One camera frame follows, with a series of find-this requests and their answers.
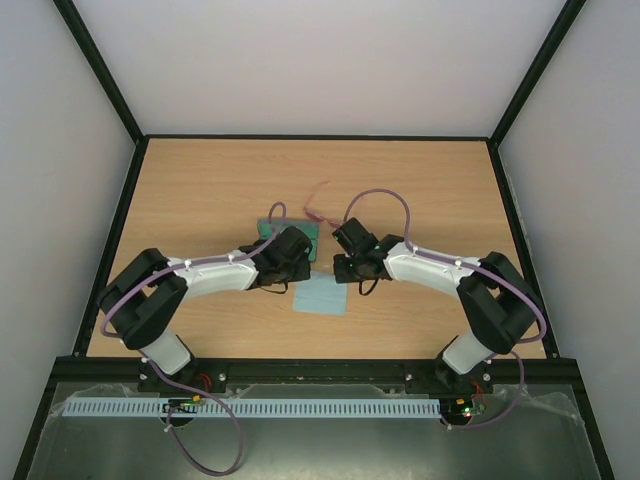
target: white wall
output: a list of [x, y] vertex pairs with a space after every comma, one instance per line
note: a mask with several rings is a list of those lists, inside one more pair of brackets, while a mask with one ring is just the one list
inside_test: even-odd
[[133, 144], [53, 2], [0, 3], [0, 478], [71, 353]]
[[76, 0], [145, 133], [490, 135], [564, 0]]
[[502, 147], [561, 352], [638, 478], [640, 4], [587, 2]]

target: light blue cloth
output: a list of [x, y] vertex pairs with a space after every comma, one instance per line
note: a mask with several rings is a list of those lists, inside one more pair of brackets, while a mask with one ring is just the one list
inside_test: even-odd
[[293, 297], [296, 312], [344, 315], [347, 310], [347, 284], [336, 283], [333, 275], [311, 272], [311, 278], [297, 282]]

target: robotic arm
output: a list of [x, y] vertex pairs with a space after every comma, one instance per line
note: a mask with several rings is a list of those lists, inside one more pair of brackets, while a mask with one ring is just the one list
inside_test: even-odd
[[[500, 253], [491, 252], [480, 259], [419, 249], [421, 255], [416, 255], [402, 237], [387, 235], [378, 241], [355, 218], [345, 222], [333, 236], [346, 252], [334, 257], [338, 283], [408, 281], [460, 299], [470, 330], [455, 337], [438, 355], [442, 364], [436, 375], [445, 385], [451, 385], [457, 375], [468, 373], [481, 361], [509, 353], [535, 320], [530, 308], [513, 293], [465, 267], [489, 270], [539, 304], [531, 287]], [[500, 289], [494, 296], [492, 290], [496, 288]]]
[[[111, 319], [122, 343], [130, 350], [140, 350], [163, 372], [173, 375], [193, 359], [187, 346], [168, 327], [183, 300], [224, 290], [252, 290], [274, 284], [284, 285], [286, 291], [290, 282], [309, 279], [311, 241], [299, 229], [284, 229], [267, 248], [246, 258], [262, 243], [264, 241], [258, 240], [253, 245], [239, 247], [216, 263], [188, 260], [184, 268], [151, 284], [155, 289], [149, 295], [143, 291], [136, 293]], [[164, 257], [155, 248], [143, 251], [101, 293], [98, 298], [100, 308], [107, 313], [142, 280], [154, 272], [180, 264], [185, 261]]]

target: wooden table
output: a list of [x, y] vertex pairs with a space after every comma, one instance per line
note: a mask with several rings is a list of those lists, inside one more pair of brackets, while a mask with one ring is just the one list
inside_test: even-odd
[[[153, 139], [112, 275], [148, 247], [195, 258], [252, 243], [257, 219], [273, 202], [285, 202], [291, 218], [304, 218], [306, 199], [325, 180], [311, 206], [327, 217], [342, 218], [362, 190], [390, 188], [411, 206], [418, 245], [479, 257], [495, 250], [517, 262], [482, 142]], [[353, 215], [379, 238], [402, 234], [403, 209], [390, 196], [364, 198]], [[314, 270], [331, 272], [333, 255], [342, 252], [330, 232], [320, 227]], [[369, 297], [350, 285], [341, 316], [295, 312], [293, 295], [290, 289], [198, 297], [180, 306], [171, 328], [199, 357], [326, 359], [433, 358], [468, 328], [457, 299], [414, 284], [382, 282]], [[517, 351], [544, 357], [540, 343]], [[88, 355], [137, 353], [96, 328]]]

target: white strip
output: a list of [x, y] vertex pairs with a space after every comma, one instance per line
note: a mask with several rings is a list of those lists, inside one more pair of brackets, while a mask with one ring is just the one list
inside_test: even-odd
[[[293, 400], [223, 399], [239, 418], [440, 418], [438, 400]], [[63, 417], [158, 417], [163, 415], [166, 398], [72, 398]], [[189, 413], [175, 417], [222, 418], [227, 413], [208, 400]]]

